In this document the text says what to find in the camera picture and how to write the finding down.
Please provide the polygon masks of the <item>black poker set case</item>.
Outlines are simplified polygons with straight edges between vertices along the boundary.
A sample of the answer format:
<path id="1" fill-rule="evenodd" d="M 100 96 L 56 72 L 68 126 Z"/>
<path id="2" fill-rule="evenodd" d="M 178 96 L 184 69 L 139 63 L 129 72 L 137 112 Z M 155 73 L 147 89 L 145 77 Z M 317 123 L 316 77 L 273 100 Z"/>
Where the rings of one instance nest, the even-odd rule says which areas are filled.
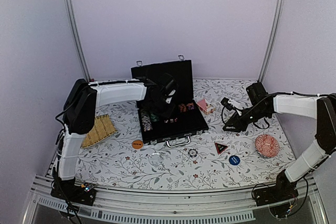
<path id="1" fill-rule="evenodd" d="M 143 143 L 186 138 L 209 129 L 194 100 L 191 60 L 133 67 L 131 74 L 150 81 L 148 91 L 154 91 L 136 103 Z"/>

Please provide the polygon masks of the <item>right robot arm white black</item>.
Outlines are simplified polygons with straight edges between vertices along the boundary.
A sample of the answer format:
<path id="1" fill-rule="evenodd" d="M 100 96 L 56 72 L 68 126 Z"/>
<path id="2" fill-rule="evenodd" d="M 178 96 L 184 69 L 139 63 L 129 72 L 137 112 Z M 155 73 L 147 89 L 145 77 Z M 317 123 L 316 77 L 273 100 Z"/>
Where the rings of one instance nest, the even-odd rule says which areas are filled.
<path id="1" fill-rule="evenodd" d="M 282 201 L 291 194 L 291 184 L 317 169 L 335 152 L 335 93 L 268 93 L 260 82 L 248 86 L 246 92 L 250 101 L 248 107 L 240 108 L 232 99 L 222 98 L 223 108 L 233 112 L 223 122 L 224 131 L 243 132 L 249 125 L 273 115 L 304 118 L 315 125 L 312 143 L 278 176 L 283 181 L 271 190 L 271 196 Z"/>

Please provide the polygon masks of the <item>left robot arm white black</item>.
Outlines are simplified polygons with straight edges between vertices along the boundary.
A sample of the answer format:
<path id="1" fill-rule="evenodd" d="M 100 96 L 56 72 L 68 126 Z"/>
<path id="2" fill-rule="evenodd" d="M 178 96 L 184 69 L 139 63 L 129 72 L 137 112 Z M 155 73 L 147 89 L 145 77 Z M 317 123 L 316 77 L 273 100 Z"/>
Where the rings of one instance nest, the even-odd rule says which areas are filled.
<path id="1" fill-rule="evenodd" d="M 164 73 L 157 81 L 146 77 L 107 82 L 87 82 L 78 79 L 65 102 L 63 111 L 55 119 L 62 128 L 57 136 L 57 178 L 62 181 L 57 190 L 67 200 L 78 195 L 78 188 L 69 180 L 74 179 L 79 150 L 86 135 L 92 130 L 96 109 L 104 105 L 141 101 L 145 109 L 169 118 L 175 105 L 172 100 L 178 84 L 169 74 Z"/>

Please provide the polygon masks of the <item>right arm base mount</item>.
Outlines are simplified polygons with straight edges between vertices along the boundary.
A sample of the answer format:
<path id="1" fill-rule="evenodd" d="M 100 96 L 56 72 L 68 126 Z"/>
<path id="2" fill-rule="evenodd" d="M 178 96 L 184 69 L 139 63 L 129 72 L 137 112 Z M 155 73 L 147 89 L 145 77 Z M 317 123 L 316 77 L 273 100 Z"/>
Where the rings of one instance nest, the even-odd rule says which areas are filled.
<path id="1" fill-rule="evenodd" d="M 257 184 L 251 191 L 257 206 L 269 206 L 271 215 L 277 219 L 289 217 L 299 193 L 296 186 L 276 182 L 274 186 Z"/>

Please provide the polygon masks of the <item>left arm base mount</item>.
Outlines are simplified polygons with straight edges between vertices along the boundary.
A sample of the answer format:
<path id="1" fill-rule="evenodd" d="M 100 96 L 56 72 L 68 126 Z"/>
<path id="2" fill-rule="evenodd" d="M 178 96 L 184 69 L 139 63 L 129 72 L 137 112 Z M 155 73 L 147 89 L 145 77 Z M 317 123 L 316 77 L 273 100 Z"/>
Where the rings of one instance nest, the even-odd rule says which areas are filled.
<path id="1" fill-rule="evenodd" d="M 93 206 L 97 191 L 93 186 L 85 183 L 75 185 L 74 180 L 54 181 L 51 196 L 71 203 Z"/>

